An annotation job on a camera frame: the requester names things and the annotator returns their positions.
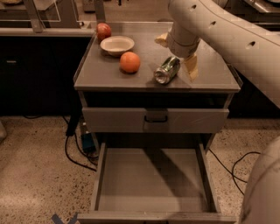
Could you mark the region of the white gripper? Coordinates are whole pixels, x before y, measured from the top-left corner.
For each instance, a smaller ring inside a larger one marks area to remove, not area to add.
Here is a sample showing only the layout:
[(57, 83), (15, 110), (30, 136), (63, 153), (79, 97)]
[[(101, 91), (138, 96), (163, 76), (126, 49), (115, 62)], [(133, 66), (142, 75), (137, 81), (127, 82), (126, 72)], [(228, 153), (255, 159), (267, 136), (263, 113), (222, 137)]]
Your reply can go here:
[(186, 73), (190, 81), (194, 81), (198, 76), (198, 58), (196, 50), (200, 43), (200, 38), (179, 24), (173, 24), (168, 33), (163, 33), (154, 39), (156, 44), (169, 50), (183, 60)]

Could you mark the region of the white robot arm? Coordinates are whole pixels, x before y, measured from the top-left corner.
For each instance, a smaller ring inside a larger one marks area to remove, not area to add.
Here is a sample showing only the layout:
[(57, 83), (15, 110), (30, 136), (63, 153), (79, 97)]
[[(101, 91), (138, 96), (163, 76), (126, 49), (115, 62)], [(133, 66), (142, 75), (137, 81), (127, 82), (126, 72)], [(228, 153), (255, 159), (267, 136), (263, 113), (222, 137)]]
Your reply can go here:
[[(180, 57), (200, 39), (280, 107), (280, 37), (218, 5), (217, 0), (165, 0), (173, 25), (164, 45)], [(280, 137), (259, 155), (248, 178), (238, 224), (280, 224)]]

